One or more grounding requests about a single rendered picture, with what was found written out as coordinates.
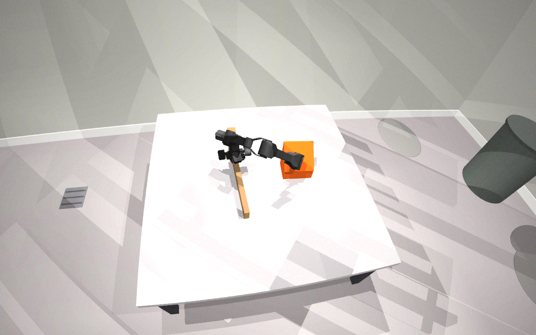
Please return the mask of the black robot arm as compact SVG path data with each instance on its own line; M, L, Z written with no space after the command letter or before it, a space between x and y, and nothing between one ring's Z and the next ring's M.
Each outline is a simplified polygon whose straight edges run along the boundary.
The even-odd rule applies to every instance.
M228 147L229 146L237 147L238 145L243 146L251 150L253 154L255 154L255 152L251 149L253 141L262 139L259 152L258 154L255 154L255 155L258 155L259 157L262 157L265 159L266 158L272 159L274 157L282 159L284 163L289 165L290 168L294 170L301 169L302 162L305 157L303 154L300 154L297 152L292 153L288 151L286 153L285 151L281 151L277 149L277 146L275 143L273 143L271 140L262 138L261 136L257 138L249 138L246 136L245 138L244 136L240 136L236 134L234 131L226 130L225 132L225 131L221 131L218 129L218 131L216 131L215 133L215 139L218 141L222 141L224 146L228 146ZM238 149L236 151L233 151L233 150L230 151L230 157L232 157L234 164L236 164L236 163L240 163L241 161L244 161L244 159L246 158L246 155L245 153L242 154L240 152L240 149Z

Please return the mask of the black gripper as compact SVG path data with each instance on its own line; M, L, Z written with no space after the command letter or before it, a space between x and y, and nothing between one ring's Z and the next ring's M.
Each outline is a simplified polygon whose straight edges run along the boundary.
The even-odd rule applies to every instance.
M222 161L222 160L224 160L224 159L227 159L227 160L230 160L230 161L233 163L233 161L232 161L232 157L230 157L230 151L232 151L232 150L233 150L233 151L236 151L236 150L238 150L238 149L240 149L240 152L241 152L242 154L245 153L246 156L248 156L248 155L252 155L252 151L251 151L251 150L249 150L249 149L247 149L247 148L245 148L245 147L240 148L240 145L238 145L237 147L231 147L231 146L229 146L229 151L226 151L226 152L225 152L225 150L218 150L218 157L219 157L219 160ZM244 150L243 150L243 149L244 149Z

